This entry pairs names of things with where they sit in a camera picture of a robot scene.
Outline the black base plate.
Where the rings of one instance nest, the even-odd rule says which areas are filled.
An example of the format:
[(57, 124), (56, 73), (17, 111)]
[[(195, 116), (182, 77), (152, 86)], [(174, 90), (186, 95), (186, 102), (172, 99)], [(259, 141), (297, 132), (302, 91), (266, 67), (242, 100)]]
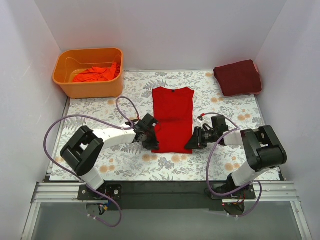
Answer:
[(205, 181), (105, 181), (98, 192), (115, 200), (123, 210), (208, 209), (222, 211), (223, 200)]

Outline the orange plastic basin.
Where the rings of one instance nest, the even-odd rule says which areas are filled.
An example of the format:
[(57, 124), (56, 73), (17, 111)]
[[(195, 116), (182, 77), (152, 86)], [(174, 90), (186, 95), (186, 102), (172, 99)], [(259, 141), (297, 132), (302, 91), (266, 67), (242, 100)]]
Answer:
[[(119, 64), (119, 74), (110, 81), (73, 82), (76, 75), (92, 67), (110, 68)], [(52, 79), (71, 99), (115, 98), (124, 87), (124, 54), (119, 48), (83, 48), (63, 52), (55, 65)]]

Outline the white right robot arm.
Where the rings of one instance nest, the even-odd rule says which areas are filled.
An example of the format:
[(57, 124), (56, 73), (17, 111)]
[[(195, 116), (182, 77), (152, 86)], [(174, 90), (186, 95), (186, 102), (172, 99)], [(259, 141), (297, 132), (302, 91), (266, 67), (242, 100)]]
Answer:
[(221, 146), (242, 146), (246, 162), (231, 173), (216, 193), (237, 199), (245, 192), (244, 185), (254, 181), (264, 172), (287, 162), (287, 153), (270, 125), (257, 129), (230, 130), (226, 123), (206, 123), (195, 127), (191, 139), (184, 146), (187, 150), (203, 149), (208, 143)]

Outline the folded dark maroon t shirt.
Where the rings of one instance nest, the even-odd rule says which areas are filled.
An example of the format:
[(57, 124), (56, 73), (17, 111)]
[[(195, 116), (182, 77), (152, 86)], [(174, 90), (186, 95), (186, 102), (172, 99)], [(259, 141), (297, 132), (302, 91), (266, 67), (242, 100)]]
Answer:
[(213, 75), (225, 97), (258, 95), (262, 91), (260, 74), (251, 59), (215, 67)]

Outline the red t shirt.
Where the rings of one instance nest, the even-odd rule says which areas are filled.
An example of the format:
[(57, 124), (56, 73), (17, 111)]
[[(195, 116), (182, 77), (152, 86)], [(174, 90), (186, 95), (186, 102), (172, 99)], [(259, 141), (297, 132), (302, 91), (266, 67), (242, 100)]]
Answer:
[(194, 93), (188, 87), (152, 90), (154, 118), (158, 121), (155, 126), (158, 149), (153, 149), (152, 153), (193, 153), (185, 149), (185, 145), (193, 134)]

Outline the aluminium frame rail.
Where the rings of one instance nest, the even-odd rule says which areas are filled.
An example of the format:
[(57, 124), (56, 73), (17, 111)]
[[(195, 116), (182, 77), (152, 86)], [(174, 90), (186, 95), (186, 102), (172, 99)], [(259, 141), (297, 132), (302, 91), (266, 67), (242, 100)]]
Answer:
[(301, 201), (290, 181), (253, 185), (260, 198), (245, 200), (245, 216), (208, 209), (111, 207), (102, 222), (91, 218), (96, 201), (81, 201), (78, 182), (36, 185), (24, 240), (310, 240)]

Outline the folded pink t shirt underneath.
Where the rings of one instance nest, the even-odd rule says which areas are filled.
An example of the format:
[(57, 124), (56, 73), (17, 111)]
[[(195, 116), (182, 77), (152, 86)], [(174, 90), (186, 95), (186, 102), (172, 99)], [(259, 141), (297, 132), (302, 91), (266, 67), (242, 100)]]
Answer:
[(257, 73), (258, 73), (258, 74), (260, 74), (260, 73), (259, 73), (259, 69), (258, 69), (258, 66), (257, 66), (257, 65), (256, 65), (255, 63), (254, 63), (253, 65), (254, 65), (254, 67), (255, 67), (255, 70), (257, 71)]

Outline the floral patterned table mat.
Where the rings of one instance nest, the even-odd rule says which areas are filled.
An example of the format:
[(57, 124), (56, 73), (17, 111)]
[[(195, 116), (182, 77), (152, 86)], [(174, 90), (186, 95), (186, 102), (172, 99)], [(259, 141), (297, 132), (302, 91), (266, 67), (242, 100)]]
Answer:
[[(253, 95), (225, 97), (211, 73), (204, 71), (127, 71), (124, 74), (123, 98), (71, 99), (69, 118), (60, 134), (58, 149), (67, 143), (83, 125), (104, 129), (100, 120), (121, 125), (126, 118), (135, 119), (153, 113), (152, 90), (158, 87), (194, 91), (193, 115), (210, 113), (227, 117), (233, 128), (255, 129), (263, 125), (256, 98)], [(212, 146), (196, 150), (192, 154), (152, 153), (140, 143), (122, 144), (101, 152), (96, 169), (107, 181), (203, 181), (225, 180), (245, 162), (241, 146)]]

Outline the orange t shirt in basin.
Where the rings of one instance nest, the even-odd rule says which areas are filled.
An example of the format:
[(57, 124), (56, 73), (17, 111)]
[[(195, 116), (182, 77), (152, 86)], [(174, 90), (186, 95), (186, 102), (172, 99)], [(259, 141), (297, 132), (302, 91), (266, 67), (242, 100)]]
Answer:
[(120, 64), (113, 62), (110, 67), (93, 66), (78, 73), (72, 80), (73, 83), (109, 82), (119, 76)]

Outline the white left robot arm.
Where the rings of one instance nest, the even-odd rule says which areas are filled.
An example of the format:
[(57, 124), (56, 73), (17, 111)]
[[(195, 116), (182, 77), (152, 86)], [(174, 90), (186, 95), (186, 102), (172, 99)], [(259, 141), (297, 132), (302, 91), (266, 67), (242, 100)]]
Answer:
[(104, 179), (95, 167), (101, 151), (122, 144), (142, 143), (147, 150), (158, 148), (156, 121), (139, 120), (130, 128), (128, 123), (105, 129), (80, 127), (60, 151), (60, 156), (82, 181), (90, 185), (89, 194), (95, 200), (106, 196)]

